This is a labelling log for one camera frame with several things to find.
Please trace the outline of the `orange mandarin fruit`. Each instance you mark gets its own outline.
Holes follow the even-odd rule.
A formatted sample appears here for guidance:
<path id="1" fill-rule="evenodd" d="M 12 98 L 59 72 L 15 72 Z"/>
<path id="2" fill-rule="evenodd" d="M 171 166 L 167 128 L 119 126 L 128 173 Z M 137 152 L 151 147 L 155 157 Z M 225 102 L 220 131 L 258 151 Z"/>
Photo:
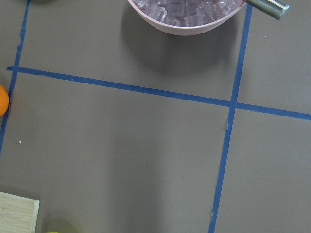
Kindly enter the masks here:
<path id="1" fill-rule="evenodd" d="M 9 95 L 6 89 L 0 85 L 0 117 L 2 117 L 9 108 Z"/>

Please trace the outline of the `pink bowl with ice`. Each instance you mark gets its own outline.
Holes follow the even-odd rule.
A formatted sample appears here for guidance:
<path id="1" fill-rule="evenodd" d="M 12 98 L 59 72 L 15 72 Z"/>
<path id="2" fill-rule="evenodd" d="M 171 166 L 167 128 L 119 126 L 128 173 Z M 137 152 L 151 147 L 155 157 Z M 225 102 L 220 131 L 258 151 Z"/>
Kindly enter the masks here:
<path id="1" fill-rule="evenodd" d="M 129 0 L 128 3 L 154 28 L 178 36 L 215 29 L 246 5 L 242 0 Z"/>

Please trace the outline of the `metal scoop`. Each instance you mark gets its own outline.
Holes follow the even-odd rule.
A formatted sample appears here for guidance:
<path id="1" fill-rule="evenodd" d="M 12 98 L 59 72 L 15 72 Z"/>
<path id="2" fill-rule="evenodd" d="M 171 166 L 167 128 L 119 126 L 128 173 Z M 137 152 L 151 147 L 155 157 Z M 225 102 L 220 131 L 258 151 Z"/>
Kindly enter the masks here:
<path id="1" fill-rule="evenodd" d="M 289 4 L 280 0 L 245 0 L 244 2 L 277 20 L 282 19 L 290 8 Z"/>

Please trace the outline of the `bamboo cutting board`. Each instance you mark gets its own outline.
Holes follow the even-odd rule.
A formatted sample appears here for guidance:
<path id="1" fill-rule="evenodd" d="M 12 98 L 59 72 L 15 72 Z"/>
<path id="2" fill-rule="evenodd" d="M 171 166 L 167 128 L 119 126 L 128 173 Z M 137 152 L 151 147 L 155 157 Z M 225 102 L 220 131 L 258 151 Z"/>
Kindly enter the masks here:
<path id="1" fill-rule="evenodd" d="M 34 233 L 40 201 L 13 194 L 0 193 L 0 231 L 2 233 Z"/>

